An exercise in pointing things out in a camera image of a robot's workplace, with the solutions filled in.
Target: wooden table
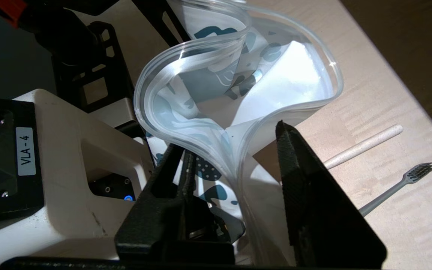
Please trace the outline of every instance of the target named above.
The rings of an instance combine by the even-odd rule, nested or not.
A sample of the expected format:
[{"label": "wooden table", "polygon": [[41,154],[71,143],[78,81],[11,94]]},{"label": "wooden table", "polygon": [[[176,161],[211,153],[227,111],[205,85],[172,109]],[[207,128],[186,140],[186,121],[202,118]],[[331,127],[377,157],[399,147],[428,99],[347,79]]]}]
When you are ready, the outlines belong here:
[{"label": "wooden table", "polygon": [[[432,120],[337,0],[248,0],[307,25],[333,53],[343,94],[297,126],[322,161],[391,125],[404,131],[330,172],[362,207],[423,162],[432,162]],[[279,178],[276,144],[256,159]],[[385,269],[432,269],[432,172],[366,216],[388,250]]]}]

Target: clear plastic bag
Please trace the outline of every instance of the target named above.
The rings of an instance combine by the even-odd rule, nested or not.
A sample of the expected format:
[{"label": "clear plastic bag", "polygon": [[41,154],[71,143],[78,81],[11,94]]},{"label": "clear plastic bag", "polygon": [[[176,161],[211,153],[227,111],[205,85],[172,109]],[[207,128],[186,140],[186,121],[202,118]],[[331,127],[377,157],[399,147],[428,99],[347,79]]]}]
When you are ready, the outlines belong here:
[{"label": "clear plastic bag", "polygon": [[297,125],[339,96],[341,72],[313,32],[281,14],[219,0],[168,3],[193,40],[143,69],[138,121],[226,177],[254,263],[293,264],[281,187],[252,154],[275,139],[277,121]]}]

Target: red part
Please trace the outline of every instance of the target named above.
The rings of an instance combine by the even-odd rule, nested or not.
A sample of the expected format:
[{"label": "red part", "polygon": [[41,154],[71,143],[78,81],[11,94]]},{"label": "red part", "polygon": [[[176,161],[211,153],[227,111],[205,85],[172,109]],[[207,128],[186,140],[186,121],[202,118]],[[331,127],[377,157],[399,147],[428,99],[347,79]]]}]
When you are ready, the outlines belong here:
[{"label": "red part", "polygon": [[17,28],[19,17],[27,6],[23,0],[0,0],[0,16]]}]

